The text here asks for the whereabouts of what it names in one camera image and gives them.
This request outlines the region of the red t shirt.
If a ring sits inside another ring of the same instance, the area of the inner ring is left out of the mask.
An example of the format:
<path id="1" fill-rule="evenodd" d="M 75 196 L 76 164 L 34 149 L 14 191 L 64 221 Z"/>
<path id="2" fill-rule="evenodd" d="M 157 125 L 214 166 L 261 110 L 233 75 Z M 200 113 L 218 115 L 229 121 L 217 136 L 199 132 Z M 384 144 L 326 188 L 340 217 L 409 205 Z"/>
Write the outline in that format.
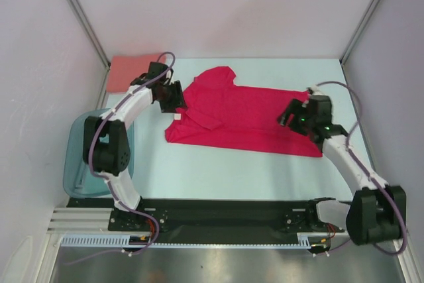
<path id="1" fill-rule="evenodd" d="M 170 143 L 212 146 L 320 158 L 307 136 L 283 127 L 277 118 L 293 99 L 307 93 L 241 86 L 228 66 L 211 68 L 184 89 L 187 107 L 165 130 Z"/>

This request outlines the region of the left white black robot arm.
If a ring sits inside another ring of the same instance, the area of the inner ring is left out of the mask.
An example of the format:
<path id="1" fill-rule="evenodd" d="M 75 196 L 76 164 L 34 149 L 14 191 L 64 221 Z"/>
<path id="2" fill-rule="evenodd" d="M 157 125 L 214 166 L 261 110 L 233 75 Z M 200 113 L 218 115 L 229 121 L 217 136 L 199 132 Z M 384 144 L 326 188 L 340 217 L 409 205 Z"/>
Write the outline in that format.
<path id="1" fill-rule="evenodd" d="M 109 230 L 140 231 L 144 225 L 157 228 L 153 217 L 139 209 L 142 200 L 129 172 L 131 148 L 128 128 L 154 102 L 163 113 L 184 107 L 182 85 L 173 81 L 173 68 L 151 62 L 147 72 L 136 77 L 124 96 L 109 110 L 90 115 L 83 125 L 83 161 L 91 174 L 102 180 L 113 198 Z"/>

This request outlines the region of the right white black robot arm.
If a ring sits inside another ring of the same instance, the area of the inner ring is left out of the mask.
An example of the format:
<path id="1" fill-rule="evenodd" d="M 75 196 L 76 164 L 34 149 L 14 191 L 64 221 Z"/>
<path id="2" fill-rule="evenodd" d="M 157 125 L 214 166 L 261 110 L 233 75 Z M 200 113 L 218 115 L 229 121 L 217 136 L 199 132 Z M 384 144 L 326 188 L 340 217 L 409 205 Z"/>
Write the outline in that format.
<path id="1" fill-rule="evenodd" d="M 305 216 L 307 226 L 320 231 L 329 223 L 347 231 L 355 245 L 377 245 L 400 239 L 407 244 L 406 193 L 391 186 L 365 165 L 350 145 L 350 136 L 333 123 L 330 97 L 311 94 L 306 101 L 292 99 L 278 122 L 291 131 L 307 136 L 329 159 L 348 184 L 353 199 L 345 204 L 335 199 L 318 201 Z"/>

